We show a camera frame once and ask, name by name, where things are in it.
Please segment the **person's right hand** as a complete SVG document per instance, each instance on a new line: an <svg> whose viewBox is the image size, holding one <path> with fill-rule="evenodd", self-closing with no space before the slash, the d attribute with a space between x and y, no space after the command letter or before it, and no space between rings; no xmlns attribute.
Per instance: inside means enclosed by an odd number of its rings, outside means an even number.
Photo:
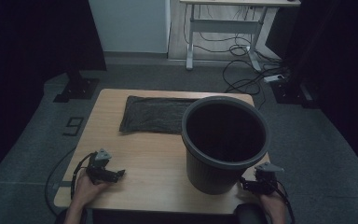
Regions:
<svg viewBox="0 0 358 224"><path fill-rule="evenodd" d="M259 200L269 217L285 217L285 203L277 192L261 194Z"/></svg>

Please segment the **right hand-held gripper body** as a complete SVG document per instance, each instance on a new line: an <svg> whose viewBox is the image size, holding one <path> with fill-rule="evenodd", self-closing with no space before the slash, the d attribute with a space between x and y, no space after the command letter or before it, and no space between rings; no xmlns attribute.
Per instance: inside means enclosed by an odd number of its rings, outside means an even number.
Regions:
<svg viewBox="0 0 358 224"><path fill-rule="evenodd" d="M255 167L256 182L261 185L261 193L269 195L278 188L277 172L284 169L270 162L264 162Z"/></svg>

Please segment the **grey plastic trash bin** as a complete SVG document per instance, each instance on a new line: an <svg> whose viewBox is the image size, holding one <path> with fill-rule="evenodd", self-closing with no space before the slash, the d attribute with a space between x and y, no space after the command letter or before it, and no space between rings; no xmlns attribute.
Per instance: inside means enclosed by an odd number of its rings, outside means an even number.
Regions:
<svg viewBox="0 0 358 224"><path fill-rule="evenodd" d="M203 193L230 191L245 171L267 154L269 126L252 105L210 96L192 103L182 118L186 173Z"/></svg>

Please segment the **person's left hand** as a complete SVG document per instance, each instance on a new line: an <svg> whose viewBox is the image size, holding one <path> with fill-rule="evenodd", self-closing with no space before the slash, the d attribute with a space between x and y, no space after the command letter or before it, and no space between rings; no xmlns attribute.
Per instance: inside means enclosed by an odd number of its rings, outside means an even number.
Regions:
<svg viewBox="0 0 358 224"><path fill-rule="evenodd" d="M81 173L76 181L76 190L71 201L71 206L83 208L110 186L111 184L107 182L93 184L86 173Z"/></svg>

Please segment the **white power strip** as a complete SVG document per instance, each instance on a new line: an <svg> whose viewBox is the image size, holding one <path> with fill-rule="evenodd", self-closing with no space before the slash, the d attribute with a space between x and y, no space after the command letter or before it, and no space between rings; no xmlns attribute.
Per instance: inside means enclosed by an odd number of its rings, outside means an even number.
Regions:
<svg viewBox="0 0 358 224"><path fill-rule="evenodd" d="M263 80L266 83L270 83L270 82L274 82L274 81L281 81L281 80L284 80L284 76L283 75L273 75L273 76L264 77Z"/></svg>

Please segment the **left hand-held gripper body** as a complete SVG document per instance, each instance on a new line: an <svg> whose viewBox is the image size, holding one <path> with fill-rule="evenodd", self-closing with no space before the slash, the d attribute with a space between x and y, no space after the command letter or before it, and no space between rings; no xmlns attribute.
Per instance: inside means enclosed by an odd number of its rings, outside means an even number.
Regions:
<svg viewBox="0 0 358 224"><path fill-rule="evenodd" d="M113 172L105 169L105 166L111 158L112 156L103 148L90 154L86 173L93 184L97 181L106 182L105 180L108 176L115 176Z"/></svg>

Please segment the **black stand base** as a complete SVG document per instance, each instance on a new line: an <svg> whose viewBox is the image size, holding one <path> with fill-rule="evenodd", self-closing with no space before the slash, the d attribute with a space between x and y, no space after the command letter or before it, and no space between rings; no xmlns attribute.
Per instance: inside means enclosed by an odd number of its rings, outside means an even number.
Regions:
<svg viewBox="0 0 358 224"><path fill-rule="evenodd" d="M270 82L270 87L278 104L302 105L304 108L318 108L316 99L311 91L304 85L294 85L290 82Z"/></svg>
<svg viewBox="0 0 358 224"><path fill-rule="evenodd" d="M68 103L71 99L89 100L92 98L100 79L84 78L78 70L69 71L68 82L64 90L57 94L54 103Z"/></svg>

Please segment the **white cabinet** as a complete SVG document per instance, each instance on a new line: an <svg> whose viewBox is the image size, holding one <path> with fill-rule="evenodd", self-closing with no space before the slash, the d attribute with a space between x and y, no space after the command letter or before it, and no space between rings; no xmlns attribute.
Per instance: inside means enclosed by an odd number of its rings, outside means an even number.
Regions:
<svg viewBox="0 0 358 224"><path fill-rule="evenodd" d="M170 0L89 0L105 52L168 52Z"/></svg>

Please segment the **white metal-legged desk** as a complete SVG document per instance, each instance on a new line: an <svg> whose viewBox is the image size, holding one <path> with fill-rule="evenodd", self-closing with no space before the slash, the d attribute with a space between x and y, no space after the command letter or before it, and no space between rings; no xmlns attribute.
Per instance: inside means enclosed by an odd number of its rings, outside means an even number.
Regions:
<svg viewBox="0 0 358 224"><path fill-rule="evenodd" d="M253 35L251 44L246 48L251 66L255 71L260 71L260 65L256 58L255 47L266 18L271 7L299 7L300 0L180 0L181 3L191 6L189 19L189 39L186 50L186 69L193 69L193 34L198 33L222 33L222 34L246 34ZM223 21L204 20L195 18L195 6L239 6L260 7L261 15L257 21Z"/></svg>

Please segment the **black plastic trash bag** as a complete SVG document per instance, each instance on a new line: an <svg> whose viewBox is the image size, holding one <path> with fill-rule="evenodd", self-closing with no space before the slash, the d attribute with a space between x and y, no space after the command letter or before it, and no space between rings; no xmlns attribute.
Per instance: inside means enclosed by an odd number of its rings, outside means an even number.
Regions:
<svg viewBox="0 0 358 224"><path fill-rule="evenodd" d="M131 95L127 98L119 130L122 133L180 134L183 115L194 102L191 98Z"/></svg>

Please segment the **dark curtain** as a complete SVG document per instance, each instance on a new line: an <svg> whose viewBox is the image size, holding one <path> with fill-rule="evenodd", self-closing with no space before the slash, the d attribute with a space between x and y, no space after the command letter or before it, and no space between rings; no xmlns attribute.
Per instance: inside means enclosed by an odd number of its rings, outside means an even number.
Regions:
<svg viewBox="0 0 358 224"><path fill-rule="evenodd" d="M358 157L358 0L281 7L266 46L289 67L287 91L305 86Z"/></svg>
<svg viewBox="0 0 358 224"><path fill-rule="evenodd" d="M0 0L0 162L69 71L106 69L89 0Z"/></svg>

